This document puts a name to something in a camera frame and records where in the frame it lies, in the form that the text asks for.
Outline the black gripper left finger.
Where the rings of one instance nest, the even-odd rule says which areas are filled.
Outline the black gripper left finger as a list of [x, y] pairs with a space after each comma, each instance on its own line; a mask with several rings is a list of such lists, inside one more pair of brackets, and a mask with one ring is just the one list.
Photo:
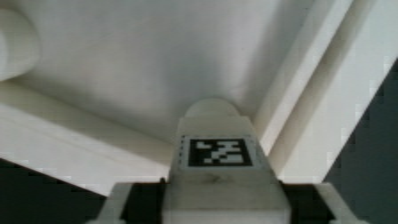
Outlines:
[[95, 219], [87, 224], [162, 224], [167, 181], [118, 183]]

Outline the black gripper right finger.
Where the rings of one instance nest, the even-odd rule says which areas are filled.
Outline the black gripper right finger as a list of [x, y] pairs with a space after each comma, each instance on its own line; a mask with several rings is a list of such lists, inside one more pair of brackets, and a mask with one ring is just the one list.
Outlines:
[[356, 216], [331, 183], [281, 186], [292, 206], [290, 224], [372, 224]]

